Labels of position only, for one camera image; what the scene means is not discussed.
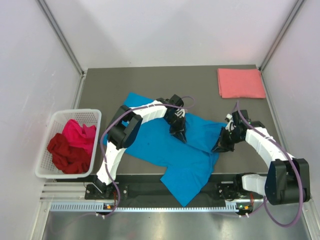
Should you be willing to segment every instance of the white basket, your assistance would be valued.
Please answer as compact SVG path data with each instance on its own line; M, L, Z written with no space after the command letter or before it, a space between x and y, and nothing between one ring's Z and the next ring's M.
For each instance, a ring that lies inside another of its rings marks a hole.
M46 179L77 179L84 178L90 175L94 168L101 115L101 111L96 109L72 109L55 112L51 117L49 126L45 133L44 141L41 145L37 166L35 168L35 175L39 178ZM58 170L52 162L52 154L47 150L47 146L50 140L57 133L62 133L62 130L64 129L67 121L69 121L70 119L76 120L80 126L82 126L82 124L85 124L88 127L92 125L96 126L90 167L89 170L85 173L65 174L61 170Z

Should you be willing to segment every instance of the blue cloth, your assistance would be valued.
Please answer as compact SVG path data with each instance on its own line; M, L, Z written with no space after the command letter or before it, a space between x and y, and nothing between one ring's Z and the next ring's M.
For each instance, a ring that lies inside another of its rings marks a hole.
M152 99L130 93L124 104L139 107ZM169 124L158 118L144 123L134 143L126 153L152 164L167 167L161 181L185 207L208 182L219 154L211 149L217 142L225 123L204 120L186 114L186 140L182 143L169 133Z

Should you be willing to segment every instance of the white wall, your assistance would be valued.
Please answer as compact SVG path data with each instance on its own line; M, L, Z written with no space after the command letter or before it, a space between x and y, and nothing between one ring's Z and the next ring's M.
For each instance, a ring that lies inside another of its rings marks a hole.
M310 165L320 211L320 1L308 0L263 75L291 153Z
M46 0L82 68L260 65L295 0Z
M70 108L79 82L35 0L0 7L0 233L27 239L43 180L36 157L52 113Z

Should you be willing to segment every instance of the magenta cloth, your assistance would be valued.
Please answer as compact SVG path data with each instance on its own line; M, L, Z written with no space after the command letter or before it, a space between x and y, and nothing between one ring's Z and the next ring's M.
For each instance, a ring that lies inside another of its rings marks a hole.
M258 69L219 68L217 73L219 94L222 98L266 98Z
M62 131L71 147L82 148L89 156L92 155L97 128L92 125L90 127L85 124L82 127L79 123L70 119Z

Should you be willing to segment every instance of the red cloth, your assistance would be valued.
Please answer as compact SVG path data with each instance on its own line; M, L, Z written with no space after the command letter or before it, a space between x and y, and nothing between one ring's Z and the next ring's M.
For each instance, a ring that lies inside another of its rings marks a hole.
M91 157L82 148L70 146L66 137L57 133L46 148L52 154L52 162L65 174L88 172Z
M79 123L70 119L62 131L71 147L82 148L91 157L96 136L96 126L87 127L85 124L81 127Z
M265 99L266 93L258 69L218 69L219 94L224 99Z

